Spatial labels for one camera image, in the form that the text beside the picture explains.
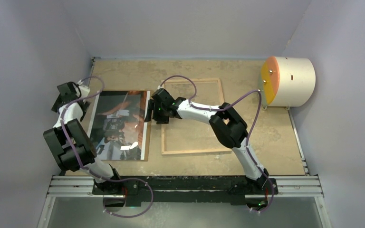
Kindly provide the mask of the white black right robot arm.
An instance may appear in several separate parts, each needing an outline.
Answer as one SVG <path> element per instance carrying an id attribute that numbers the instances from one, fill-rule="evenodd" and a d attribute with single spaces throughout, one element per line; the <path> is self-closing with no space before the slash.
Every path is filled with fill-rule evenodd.
<path id="1" fill-rule="evenodd" d="M 220 106 L 205 105 L 189 99 L 173 98 L 164 88 L 158 88 L 148 102 L 145 122 L 168 124 L 170 118 L 195 120 L 209 124 L 224 147 L 232 149 L 248 180 L 248 188 L 260 193 L 267 183 L 273 185 L 267 170 L 259 162 L 249 139 L 252 133 L 247 123 L 229 103 Z"/>

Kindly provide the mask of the wooden picture frame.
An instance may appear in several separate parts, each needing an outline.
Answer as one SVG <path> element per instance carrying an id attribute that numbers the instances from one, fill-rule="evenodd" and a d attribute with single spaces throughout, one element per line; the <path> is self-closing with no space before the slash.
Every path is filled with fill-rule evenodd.
<path id="1" fill-rule="evenodd" d="M 204 105 L 221 105 L 225 102 L 219 78 L 192 81 L 197 88 L 193 102 Z M 168 124 L 161 126 L 161 153 L 163 156 L 229 154 L 231 149 L 218 142 L 208 122 L 171 118 Z"/>

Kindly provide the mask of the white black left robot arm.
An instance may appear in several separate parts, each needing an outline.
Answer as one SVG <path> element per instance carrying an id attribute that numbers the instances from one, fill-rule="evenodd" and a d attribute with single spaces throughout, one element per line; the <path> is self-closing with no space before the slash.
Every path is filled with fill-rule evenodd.
<path id="1" fill-rule="evenodd" d="M 82 171 L 94 178 L 100 190 L 118 194 L 123 187 L 120 175 L 97 157 L 80 123 L 90 106 L 90 89 L 75 82 L 61 84 L 57 89 L 59 95 L 51 110 L 58 114 L 58 120 L 43 133 L 55 162 L 62 171 Z"/>

